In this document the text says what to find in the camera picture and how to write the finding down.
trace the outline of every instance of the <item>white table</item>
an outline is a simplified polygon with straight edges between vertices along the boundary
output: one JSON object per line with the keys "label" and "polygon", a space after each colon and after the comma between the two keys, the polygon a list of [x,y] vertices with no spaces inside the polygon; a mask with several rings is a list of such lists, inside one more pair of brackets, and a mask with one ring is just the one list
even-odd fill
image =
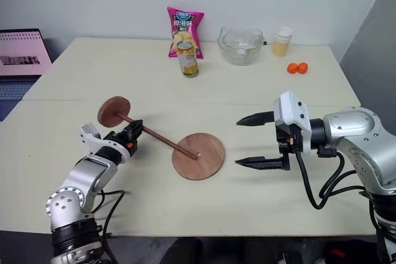
{"label": "white table", "polygon": [[[131,116],[179,141],[195,132],[218,137],[226,148],[221,170],[192,182],[171,164],[172,150],[143,134],[139,149],[105,190],[129,193],[110,224],[117,235],[142,236],[323,236],[374,232],[368,203],[356,191],[312,208],[293,157],[291,171],[256,171],[234,160],[278,157],[275,128],[239,127],[244,116],[272,110],[272,101],[292,90],[311,118],[357,106],[359,101],[327,46],[291,46],[274,57],[270,46],[250,66],[228,64],[215,43],[203,43],[200,74],[182,76],[167,57],[169,41],[78,38],[0,125],[0,230],[49,232],[48,195],[87,154],[78,126],[94,122],[111,96],[132,103]],[[289,62],[306,61],[306,75],[291,75]],[[109,130],[102,129],[102,136]],[[306,159],[313,191],[338,160]],[[351,165],[347,162],[346,170]],[[344,185],[360,184],[356,176]],[[98,212],[103,223],[109,205]]]}
{"label": "white table", "polygon": [[[285,90],[312,106],[359,106],[359,100],[328,46],[290,46],[275,57],[264,46],[256,63],[227,63],[216,43],[202,43],[200,74],[183,77],[170,42],[77,38],[25,95],[25,100],[105,100],[119,95],[132,102],[272,104]],[[307,62],[305,75],[286,71]]]}
{"label": "white table", "polygon": [[[78,125],[96,122],[102,101],[22,101],[0,125],[0,230],[50,232],[47,196],[65,179],[87,148]],[[257,171],[236,165],[248,156],[279,155],[273,124],[241,127],[248,114],[272,109],[250,104],[138,102],[134,118],[174,141],[194,132],[216,135],[226,148],[221,170],[204,181],[180,177],[172,150],[147,134],[133,159],[118,166],[105,190],[129,193],[110,224],[115,235],[142,236],[323,236],[372,234],[368,202],[357,191],[330,198],[315,210],[309,204],[295,158],[291,171]],[[321,117],[339,107],[308,107]],[[306,158],[314,193],[338,166],[338,159]],[[346,162],[346,170],[351,164]],[[343,185],[360,184],[351,176]],[[103,218],[109,205],[100,210]]]}

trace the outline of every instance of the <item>white cup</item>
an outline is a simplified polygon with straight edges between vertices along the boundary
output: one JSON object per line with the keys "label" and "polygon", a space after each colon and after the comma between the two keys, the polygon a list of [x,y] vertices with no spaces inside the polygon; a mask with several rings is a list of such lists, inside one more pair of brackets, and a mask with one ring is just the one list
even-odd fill
{"label": "white cup", "polygon": [[289,46],[293,29],[289,27],[279,27],[273,33],[272,52],[275,56],[284,56]]}

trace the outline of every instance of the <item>pink chip bag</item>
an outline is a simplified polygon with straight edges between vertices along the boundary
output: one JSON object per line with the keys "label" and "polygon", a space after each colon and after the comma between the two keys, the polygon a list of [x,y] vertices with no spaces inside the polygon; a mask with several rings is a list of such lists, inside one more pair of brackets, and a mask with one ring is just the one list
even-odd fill
{"label": "pink chip bag", "polygon": [[203,59],[199,44],[197,27],[204,17],[203,12],[183,12],[179,9],[168,6],[169,18],[172,26],[172,44],[169,49],[169,57],[177,57],[177,44],[182,41],[191,41],[196,49],[197,58]]}

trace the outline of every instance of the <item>black cable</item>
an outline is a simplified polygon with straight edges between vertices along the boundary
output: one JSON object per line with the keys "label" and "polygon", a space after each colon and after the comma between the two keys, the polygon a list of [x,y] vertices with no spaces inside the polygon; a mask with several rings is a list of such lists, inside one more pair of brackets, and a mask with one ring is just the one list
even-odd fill
{"label": "black cable", "polygon": [[95,207],[95,209],[93,211],[91,211],[92,213],[96,213],[101,208],[103,203],[105,202],[105,193],[103,190],[100,191],[100,195],[101,195],[100,203],[98,204],[97,207]]}
{"label": "black cable", "polygon": [[103,248],[105,249],[106,253],[108,254],[110,260],[113,262],[113,264],[118,264],[118,261],[116,259],[116,257],[114,256],[113,252],[110,249],[110,246],[107,242],[107,227],[109,225],[111,216],[113,215],[114,211],[116,210],[118,204],[120,203],[121,199],[123,199],[124,195],[125,195],[125,191],[123,190],[119,190],[119,191],[112,191],[112,192],[103,192],[103,197],[105,195],[114,195],[114,194],[120,194],[120,196],[117,198],[117,201],[114,203],[114,205],[111,207],[111,210],[109,212],[109,214],[107,215],[106,221],[105,221],[105,225],[103,226]]}
{"label": "black cable", "polygon": [[[306,170],[305,165],[304,165],[304,160],[301,157],[301,152],[300,151],[296,151],[295,153],[296,153],[297,162],[298,162],[298,165],[299,165],[299,168],[300,168],[300,171],[301,171],[301,175],[303,176],[303,182],[304,182],[305,191],[307,193],[309,202],[311,202],[311,205],[315,209],[321,210],[325,206],[327,200],[331,196],[346,192],[347,190],[355,190],[355,189],[363,189],[363,190],[365,190],[364,187],[351,186],[351,187],[345,187],[345,188],[342,188],[342,189],[339,189],[339,190],[336,190],[335,192],[333,192],[333,189],[335,188],[335,186],[337,186],[337,184],[340,181],[342,181],[342,179],[346,178],[347,176],[350,176],[351,174],[356,173],[355,170],[347,171],[347,172],[343,173],[341,176],[338,176],[336,179],[333,180],[333,182],[328,186],[327,190],[324,190],[323,199],[321,200],[321,202],[319,204],[317,204],[316,201],[315,201],[315,198],[314,198],[314,196],[312,194],[311,185],[309,184],[308,174],[307,174],[307,170]],[[341,163],[345,162],[345,160],[344,160],[344,158],[343,158],[343,156],[341,154],[338,155],[338,157],[340,158],[340,165],[341,165]]]}
{"label": "black cable", "polygon": [[330,178],[327,180],[327,182],[323,185],[323,187],[319,191],[319,197],[320,198],[323,198],[323,195],[326,192],[326,190],[330,187],[330,185],[335,181],[335,179],[340,175],[340,173],[344,169],[344,165],[345,165],[344,156],[341,155],[341,153],[338,153],[338,152],[337,152],[337,156],[340,159],[340,165],[338,165],[337,170],[333,173],[332,176],[330,176]]}

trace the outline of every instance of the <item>wooden disc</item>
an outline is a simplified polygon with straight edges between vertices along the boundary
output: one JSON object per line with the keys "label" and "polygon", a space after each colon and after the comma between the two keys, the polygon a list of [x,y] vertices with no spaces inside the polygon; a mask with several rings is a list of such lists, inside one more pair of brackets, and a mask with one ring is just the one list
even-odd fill
{"label": "wooden disc", "polygon": [[207,179],[223,165],[225,149],[222,142],[213,135],[191,134],[180,140],[178,145],[199,155],[197,160],[193,160],[178,150],[173,151],[173,167],[186,179],[193,181]]}
{"label": "wooden disc", "polygon": [[105,127],[114,127],[122,123],[123,119],[116,115],[121,113],[125,116],[129,114],[131,104],[121,96],[111,97],[99,109],[98,122]]}

